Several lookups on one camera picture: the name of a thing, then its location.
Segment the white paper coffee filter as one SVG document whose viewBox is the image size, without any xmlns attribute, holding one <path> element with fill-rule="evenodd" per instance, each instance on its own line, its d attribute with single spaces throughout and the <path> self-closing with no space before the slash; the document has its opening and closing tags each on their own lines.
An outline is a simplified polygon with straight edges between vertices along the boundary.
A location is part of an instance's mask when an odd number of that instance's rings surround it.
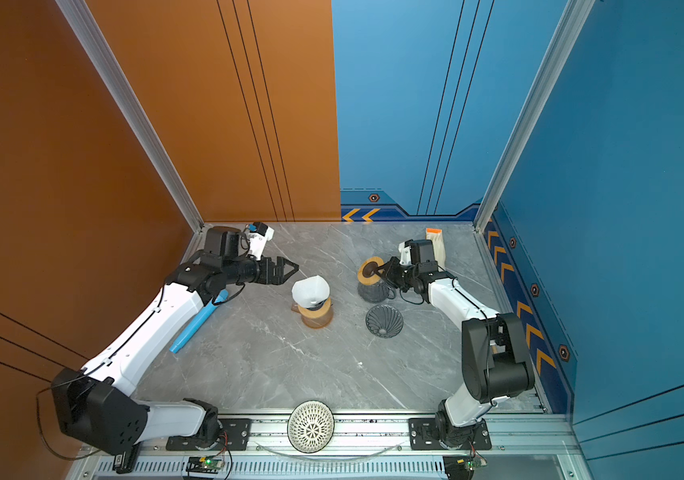
<svg viewBox="0 0 684 480">
<path fill-rule="evenodd" d="M 292 287 L 293 301 L 301 308 L 317 310 L 330 298 L 330 286 L 316 275 L 297 281 Z"/>
</svg>

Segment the grey glass mug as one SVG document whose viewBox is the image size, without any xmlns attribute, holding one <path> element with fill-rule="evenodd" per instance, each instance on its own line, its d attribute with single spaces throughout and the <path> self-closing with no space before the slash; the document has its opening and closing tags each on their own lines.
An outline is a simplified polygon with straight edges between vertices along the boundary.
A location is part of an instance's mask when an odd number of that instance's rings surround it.
<svg viewBox="0 0 684 480">
<path fill-rule="evenodd" d="M 382 303 L 396 297 L 395 290 L 382 280 L 371 285 L 359 283 L 357 291 L 363 300 L 372 304 Z"/>
</svg>

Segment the wooden dripper ring holder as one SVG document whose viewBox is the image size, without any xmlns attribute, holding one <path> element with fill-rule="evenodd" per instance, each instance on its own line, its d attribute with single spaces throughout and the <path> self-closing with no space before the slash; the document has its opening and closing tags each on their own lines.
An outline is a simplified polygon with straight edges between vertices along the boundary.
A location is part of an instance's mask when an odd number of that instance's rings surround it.
<svg viewBox="0 0 684 480">
<path fill-rule="evenodd" d="M 328 298 L 313 308 L 298 307 L 299 313 L 306 319 L 318 320 L 333 317 L 332 299 Z"/>
</svg>

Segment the grey glass dripper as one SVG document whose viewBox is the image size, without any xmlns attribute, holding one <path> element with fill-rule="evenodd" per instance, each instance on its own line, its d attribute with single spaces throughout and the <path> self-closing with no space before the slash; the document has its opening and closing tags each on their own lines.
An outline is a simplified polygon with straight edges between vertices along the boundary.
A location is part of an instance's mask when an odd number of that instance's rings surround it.
<svg viewBox="0 0 684 480">
<path fill-rule="evenodd" d="M 376 305 L 365 317 L 369 332 L 379 338 L 393 338 L 399 335 L 404 327 L 402 313 L 391 305 Z"/>
</svg>

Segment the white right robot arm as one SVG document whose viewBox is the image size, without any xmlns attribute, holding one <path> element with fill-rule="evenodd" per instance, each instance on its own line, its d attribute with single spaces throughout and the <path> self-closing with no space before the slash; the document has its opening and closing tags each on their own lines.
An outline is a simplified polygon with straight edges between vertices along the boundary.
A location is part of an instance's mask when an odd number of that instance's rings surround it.
<svg viewBox="0 0 684 480">
<path fill-rule="evenodd" d="M 407 240 L 399 255 L 369 272 L 399 293 L 412 291 L 460 330 L 462 384 L 440 402 L 439 441 L 449 449 L 472 442 L 496 406 L 535 387 L 536 369 L 522 320 L 486 306 L 439 265 L 430 240 Z"/>
</svg>

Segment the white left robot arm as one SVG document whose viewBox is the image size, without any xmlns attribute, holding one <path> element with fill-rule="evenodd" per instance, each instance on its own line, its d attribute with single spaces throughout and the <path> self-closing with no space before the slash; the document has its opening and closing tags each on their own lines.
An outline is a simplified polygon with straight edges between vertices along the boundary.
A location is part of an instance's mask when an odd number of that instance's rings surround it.
<svg viewBox="0 0 684 480">
<path fill-rule="evenodd" d="M 152 439 L 182 437 L 194 447 L 216 444 L 221 435 L 215 406 L 186 398 L 138 402 L 132 395 L 154 359 L 185 326 L 222 305 L 228 286 L 282 285 L 296 263 L 263 251 L 274 236 L 263 222 L 242 230 L 215 226 L 203 248 L 166 277 L 148 307 L 80 370 L 64 368 L 50 391 L 60 431 L 110 455 Z"/>
</svg>

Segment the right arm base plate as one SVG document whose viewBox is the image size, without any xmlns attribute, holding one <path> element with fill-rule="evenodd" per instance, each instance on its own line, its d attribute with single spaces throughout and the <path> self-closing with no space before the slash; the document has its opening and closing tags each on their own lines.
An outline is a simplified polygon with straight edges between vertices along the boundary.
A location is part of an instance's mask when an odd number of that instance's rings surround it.
<svg viewBox="0 0 684 480">
<path fill-rule="evenodd" d="M 493 448 L 485 420 L 465 427 L 455 427 L 449 421 L 438 422 L 435 418 L 411 418 L 408 424 L 413 450 L 489 451 Z"/>
</svg>

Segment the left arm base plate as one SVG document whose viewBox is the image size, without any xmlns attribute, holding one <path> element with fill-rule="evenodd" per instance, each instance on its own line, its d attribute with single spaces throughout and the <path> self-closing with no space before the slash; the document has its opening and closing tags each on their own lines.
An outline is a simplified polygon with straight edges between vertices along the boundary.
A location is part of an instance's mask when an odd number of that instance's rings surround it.
<svg viewBox="0 0 684 480">
<path fill-rule="evenodd" d="M 183 437 L 173 436 L 167 439 L 167 451 L 214 451 L 226 447 L 229 451 L 245 451 L 251 433 L 252 420 L 249 418 L 219 418 L 216 423 L 215 436 Z"/>
</svg>

